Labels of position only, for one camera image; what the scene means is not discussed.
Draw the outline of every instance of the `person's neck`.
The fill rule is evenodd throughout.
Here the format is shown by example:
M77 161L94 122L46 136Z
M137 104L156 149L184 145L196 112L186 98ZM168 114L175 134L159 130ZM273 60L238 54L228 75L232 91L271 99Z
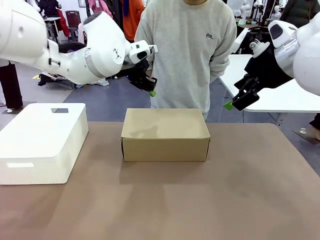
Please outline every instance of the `person's neck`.
M186 4L196 6L204 4L207 0L183 0Z

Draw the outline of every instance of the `black jacket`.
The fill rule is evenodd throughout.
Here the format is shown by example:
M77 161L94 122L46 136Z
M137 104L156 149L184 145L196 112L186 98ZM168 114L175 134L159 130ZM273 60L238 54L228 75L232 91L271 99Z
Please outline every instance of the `black jacket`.
M300 28L308 24L318 12L320 12L318 0L289 0L280 20Z

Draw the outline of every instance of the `white table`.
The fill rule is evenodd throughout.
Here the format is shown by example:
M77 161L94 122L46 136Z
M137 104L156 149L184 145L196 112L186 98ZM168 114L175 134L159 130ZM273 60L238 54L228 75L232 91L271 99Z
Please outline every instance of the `white table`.
M44 22L46 24L50 24L50 22L54 22L54 27L55 27L55 30L56 30L56 41L58 44L60 44L60 39L59 39L59 31L58 31L58 28L57 28L57 23L56 23L56 20L59 20L61 19L61 17L47 17L46 19L44 19Z
M229 56L230 65L220 80L233 97L239 93L234 84L246 74L245 67L251 57L250 54ZM260 99L244 110L281 113L276 123L279 127L285 117L283 113L320 113L320 96L305 91L294 79L276 89L264 88L258 95Z

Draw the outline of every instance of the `black pants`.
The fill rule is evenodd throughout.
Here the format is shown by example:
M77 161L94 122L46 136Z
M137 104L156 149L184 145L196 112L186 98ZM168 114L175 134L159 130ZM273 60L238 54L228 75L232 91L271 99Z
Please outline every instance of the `black pants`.
M8 109L18 109L24 104L20 92L16 66L9 63L0 67L0 83L2 86L5 104Z
M314 127L315 129L320 130L320 113L318 113L318 114L315 116L314 120L311 121L309 124L310 124L312 127Z

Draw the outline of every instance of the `white storage box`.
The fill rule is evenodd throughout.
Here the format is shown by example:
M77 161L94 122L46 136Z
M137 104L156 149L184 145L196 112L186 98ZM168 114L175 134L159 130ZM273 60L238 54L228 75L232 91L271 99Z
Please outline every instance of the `white storage box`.
M88 133L83 103L34 103L0 131L0 185L64 184Z

